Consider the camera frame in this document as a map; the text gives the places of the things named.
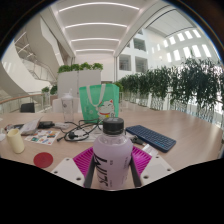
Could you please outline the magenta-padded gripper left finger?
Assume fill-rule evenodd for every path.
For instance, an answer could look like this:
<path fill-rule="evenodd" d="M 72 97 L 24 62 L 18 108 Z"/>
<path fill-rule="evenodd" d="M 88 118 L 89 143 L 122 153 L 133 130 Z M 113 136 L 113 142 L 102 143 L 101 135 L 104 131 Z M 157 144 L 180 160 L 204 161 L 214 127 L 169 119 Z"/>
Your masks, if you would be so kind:
<path fill-rule="evenodd" d="M 84 188 L 90 188 L 94 174 L 93 148 L 90 147 L 74 158 L 64 158 L 52 174 Z"/>

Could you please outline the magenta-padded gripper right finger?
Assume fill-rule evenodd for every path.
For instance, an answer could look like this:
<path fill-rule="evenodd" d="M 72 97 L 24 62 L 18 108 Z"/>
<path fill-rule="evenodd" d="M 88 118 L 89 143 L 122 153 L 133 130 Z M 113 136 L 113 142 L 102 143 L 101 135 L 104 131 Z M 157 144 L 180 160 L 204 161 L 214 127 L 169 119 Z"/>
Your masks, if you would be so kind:
<path fill-rule="evenodd" d="M 175 172 L 161 156 L 151 156 L 137 147 L 133 147 L 130 167 L 136 188 L 150 184 Z"/>

